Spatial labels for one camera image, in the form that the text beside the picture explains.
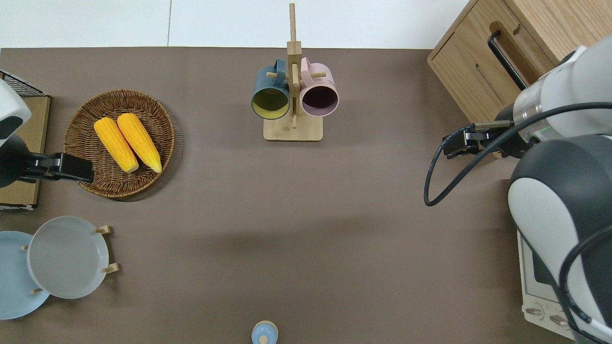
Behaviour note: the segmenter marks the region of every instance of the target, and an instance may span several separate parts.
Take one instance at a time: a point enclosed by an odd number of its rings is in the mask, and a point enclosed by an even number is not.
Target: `black cable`
[[[561,269],[559,270],[559,289],[560,297],[563,301],[569,305],[570,309],[576,313],[576,315],[582,319],[585,323],[591,322],[591,317],[587,315],[574,301],[572,295],[569,291],[569,286],[567,285],[567,279],[569,277],[570,268],[582,253],[587,249],[590,249],[596,243],[600,242],[602,239],[605,239],[609,235],[612,234],[612,225],[608,226],[602,230],[595,232],[594,234],[587,237],[585,240],[580,241],[576,246],[574,246],[570,252],[567,254],[563,263],[561,264]]]
[[[471,128],[472,126],[466,126],[462,129],[455,131],[453,134],[449,135],[446,140],[440,144],[440,147],[436,151],[436,154],[433,156],[431,164],[429,166],[429,170],[427,171],[427,177],[425,178],[425,188],[423,192],[423,200],[425,201],[425,205],[431,207],[434,206],[440,201],[442,201],[454,188],[459,184],[459,182],[468,174],[482,159],[484,159],[489,153],[497,151],[500,145],[506,142],[510,137],[516,135],[519,131],[529,127],[531,124],[535,122],[539,122],[545,118],[550,116],[554,116],[556,114],[577,111],[577,110],[590,110],[590,109],[611,109],[612,110],[612,102],[590,102],[590,103],[578,103],[565,105],[563,107],[554,108],[548,111],[544,111],[543,113],[539,113],[531,118],[527,118],[525,121],[515,125],[514,127],[506,130],[503,134],[498,136],[493,142],[491,142],[488,146],[484,147],[482,151],[480,151],[474,159],[467,164],[461,172],[444,188],[444,190],[433,199],[433,201],[429,200],[429,184],[431,181],[431,175],[433,174],[433,168],[436,166],[436,162],[440,156],[440,152],[444,149],[447,142],[450,140],[451,135],[456,135],[458,131],[462,131],[465,128]]]

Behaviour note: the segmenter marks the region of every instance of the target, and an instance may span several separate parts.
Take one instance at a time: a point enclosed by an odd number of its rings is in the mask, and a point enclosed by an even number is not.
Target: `white wall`
[[[285,47],[290,0],[1,0],[0,48]],[[468,0],[293,0],[303,47],[433,48]]]

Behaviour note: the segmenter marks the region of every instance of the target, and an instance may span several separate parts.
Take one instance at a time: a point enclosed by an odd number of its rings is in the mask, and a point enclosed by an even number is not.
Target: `light blue plate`
[[[0,320],[31,313],[49,297],[44,290],[30,294],[38,286],[28,272],[28,252],[21,246],[31,241],[27,233],[0,231]]]

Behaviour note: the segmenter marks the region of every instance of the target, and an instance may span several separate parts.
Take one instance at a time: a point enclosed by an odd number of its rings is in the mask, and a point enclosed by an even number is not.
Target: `brown tablecloth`
[[[524,320],[516,232],[487,161],[435,208],[422,201],[441,137],[464,125],[428,50],[304,50],[334,73],[338,110],[318,143],[268,142],[250,109],[257,70],[283,49],[2,49],[0,69],[53,96],[46,152],[93,96],[152,95],[176,123],[168,171],[125,202],[44,182],[32,212],[111,225],[121,271],[77,300],[0,321],[0,343],[561,343]],[[433,193],[466,163],[441,161]]]

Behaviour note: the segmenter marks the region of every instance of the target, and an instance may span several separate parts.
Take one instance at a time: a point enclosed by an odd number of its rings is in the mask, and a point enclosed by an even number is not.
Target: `round woven tray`
[[[166,170],[174,150],[174,127],[170,115],[155,98],[138,91],[118,89],[100,94],[86,102],[74,115],[64,137],[64,152],[87,159],[94,166],[94,182],[79,182],[85,190],[108,198],[134,195],[153,184],[162,174],[156,173],[138,159],[132,173],[121,170],[94,130],[94,123],[103,117],[113,120],[122,113],[138,116],[151,136]]]

